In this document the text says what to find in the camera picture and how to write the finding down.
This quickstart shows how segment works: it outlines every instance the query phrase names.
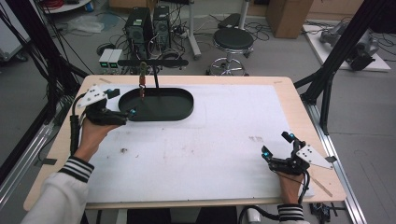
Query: hand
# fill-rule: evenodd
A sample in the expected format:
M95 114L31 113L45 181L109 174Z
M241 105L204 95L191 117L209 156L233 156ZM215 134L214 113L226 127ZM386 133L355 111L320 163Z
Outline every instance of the hand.
M88 162L98 150L99 144L105 139L107 133L118 127L118 125L95 125L88 119L84 119L81 142L74 156Z
M304 179L304 175L287 175L278 172L283 203L298 203L298 191Z

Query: stool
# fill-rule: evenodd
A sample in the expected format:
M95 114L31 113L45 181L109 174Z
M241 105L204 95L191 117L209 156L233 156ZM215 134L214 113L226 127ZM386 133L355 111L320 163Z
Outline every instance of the stool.
M206 70L207 75L248 76L244 65L232 58L236 53L248 57L253 51L253 37L248 32L237 28L217 30L213 35L213 44L216 48L227 52L227 57L215 60Z

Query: black tray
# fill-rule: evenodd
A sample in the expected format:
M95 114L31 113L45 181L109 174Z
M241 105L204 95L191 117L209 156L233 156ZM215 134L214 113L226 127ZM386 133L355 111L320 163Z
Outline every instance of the black tray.
M136 110L131 121L181 120L193 110L194 99L188 91L179 88L145 88L145 97L140 98L140 89L123 94L119 100L121 112Z

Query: floor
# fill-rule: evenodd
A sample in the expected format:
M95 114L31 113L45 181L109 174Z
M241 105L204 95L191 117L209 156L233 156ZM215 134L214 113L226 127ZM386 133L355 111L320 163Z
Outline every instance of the floor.
M236 3L229 5L227 13L238 12L240 7ZM190 44L184 41L186 48L182 56L190 62L188 66L179 69L164 68L160 76L166 75L204 75L207 66L224 53L212 46L212 37L207 33L216 31L217 22L208 13L216 15L219 20L224 16L218 7L207 11L203 5L196 8L195 29L198 45L202 57L195 61L192 57ZM106 2L99 3L93 13L81 10L55 15L54 19L62 26L80 15L96 15L107 11ZM188 10L183 7L182 15L187 15ZM95 74L103 71L99 66L99 57L96 49L108 41L115 42L116 35L122 35L121 28L124 21L111 14L98 15L99 20L106 23L106 28L101 34L89 35L73 31L64 35L82 61L90 67ZM248 17L247 22L266 24L265 18ZM292 81L316 72L320 63L315 52L309 45L304 35L296 39L273 38L271 32L265 32L269 40L256 40L254 52L248 59L237 56L247 68L251 76L290 77ZM266 39L267 35L259 34ZM396 42L396 37L387 35L387 38ZM395 47L386 48L396 52ZM88 71L74 52L67 47L66 54L75 66ZM378 51L382 59L396 60L396 57L382 49ZM367 223L394 223L396 218L396 178L394 178L394 161L396 161L396 69L395 62L388 62L391 71L384 72L352 72L339 70L335 76L332 87L332 99L329 115L329 132L332 142L339 155L339 160L344 166L348 180L355 192ZM0 92L3 100L0 101L2 115L0 120L0 162L2 163L9 152L21 139L24 132L37 116L42 106L46 103L44 79L35 70L32 60L21 63L12 60L0 66ZM298 90L303 93L306 87ZM25 215L22 208L24 199L29 192L39 167L32 165L6 205L0 211L0 223L19 223ZM264 209L276 213L273 205L265 205ZM173 210L175 219L180 222L191 219L194 209ZM311 223L318 220L309 214L307 204L304 204L305 217ZM345 211L337 211L338 217L332 213L332 222L351 223ZM89 211L88 216L93 223L96 211ZM102 223L115 223L116 210L106 210L102 214ZM264 220L262 223L275 223Z

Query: striped sleeve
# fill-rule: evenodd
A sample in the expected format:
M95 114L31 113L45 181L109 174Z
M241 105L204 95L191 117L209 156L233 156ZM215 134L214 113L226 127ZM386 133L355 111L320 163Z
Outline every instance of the striped sleeve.
M277 207L279 221L304 220L303 207L299 204L281 204Z
M59 173L71 175L75 179L87 183L93 169L94 167L91 164L77 157L71 156Z

